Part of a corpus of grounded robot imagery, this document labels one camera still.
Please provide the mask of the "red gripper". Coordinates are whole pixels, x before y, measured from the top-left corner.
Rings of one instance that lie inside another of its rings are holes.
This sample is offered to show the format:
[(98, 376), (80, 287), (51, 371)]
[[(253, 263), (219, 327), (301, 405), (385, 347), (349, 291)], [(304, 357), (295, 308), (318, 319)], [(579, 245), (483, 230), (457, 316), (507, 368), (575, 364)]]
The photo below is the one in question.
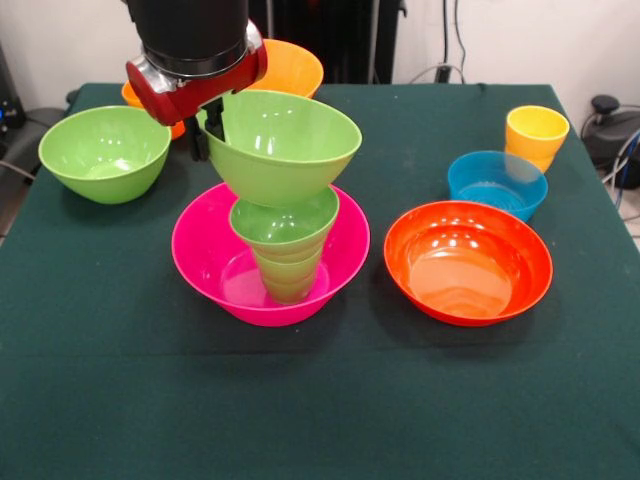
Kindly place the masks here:
[(266, 45), (252, 22), (246, 27), (245, 45), (238, 61), (214, 75), (179, 77), (162, 71), (145, 56), (126, 64), (129, 83), (147, 113), (165, 126), (184, 120), (185, 136), (194, 161), (208, 161), (209, 148), (197, 118), (192, 116), (203, 107), (204, 130), (224, 142), (224, 103), (220, 96), (241, 91), (266, 73)]

